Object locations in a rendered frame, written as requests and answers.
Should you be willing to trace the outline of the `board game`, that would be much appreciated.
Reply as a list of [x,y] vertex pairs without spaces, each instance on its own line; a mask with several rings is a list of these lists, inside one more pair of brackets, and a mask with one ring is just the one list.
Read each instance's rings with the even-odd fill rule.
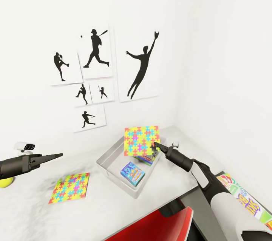
[[228,173],[217,177],[229,192],[259,221],[272,230],[272,216]]
[[141,179],[144,177],[145,172],[135,166],[132,162],[129,162],[120,171],[120,174],[136,187]]
[[159,152],[153,149],[151,151],[153,152],[151,156],[133,156],[133,157],[149,166],[152,166]]

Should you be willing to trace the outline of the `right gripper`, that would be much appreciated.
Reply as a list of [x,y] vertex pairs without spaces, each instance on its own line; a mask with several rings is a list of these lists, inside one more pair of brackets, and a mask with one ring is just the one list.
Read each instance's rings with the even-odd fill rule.
[[174,147],[170,146],[167,147],[165,145],[162,145],[160,143],[154,142],[154,145],[156,147],[160,148],[160,151],[162,151],[162,153],[165,153],[165,158],[170,160],[171,162],[173,162],[174,164],[176,164],[177,166],[181,166],[184,159],[185,159],[185,155],[181,154],[179,151],[175,150]]

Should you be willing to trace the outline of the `tennis ball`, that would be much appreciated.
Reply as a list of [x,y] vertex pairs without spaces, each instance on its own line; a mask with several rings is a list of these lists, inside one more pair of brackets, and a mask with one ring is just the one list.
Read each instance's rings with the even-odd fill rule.
[[7,178],[7,179],[1,179],[0,180],[0,188],[4,188],[7,187],[8,185],[10,185],[13,181],[13,177],[11,178]]

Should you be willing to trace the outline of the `jigsaw puzzle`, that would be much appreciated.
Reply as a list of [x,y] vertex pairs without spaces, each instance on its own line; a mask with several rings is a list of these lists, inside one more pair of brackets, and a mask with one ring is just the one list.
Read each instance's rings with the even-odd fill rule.
[[154,142],[160,143],[158,126],[125,128],[124,156],[151,156]]
[[60,179],[52,193],[50,204],[84,199],[90,173],[69,175],[65,177],[65,183]]

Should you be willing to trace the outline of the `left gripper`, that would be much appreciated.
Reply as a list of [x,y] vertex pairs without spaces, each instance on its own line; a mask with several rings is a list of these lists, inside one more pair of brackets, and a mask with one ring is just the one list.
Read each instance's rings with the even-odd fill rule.
[[42,163],[51,161],[61,156],[63,156],[63,153],[45,156],[42,156],[41,154],[30,154],[6,159],[0,167],[0,174],[2,175],[3,179],[7,179],[29,173],[31,170],[39,168]]

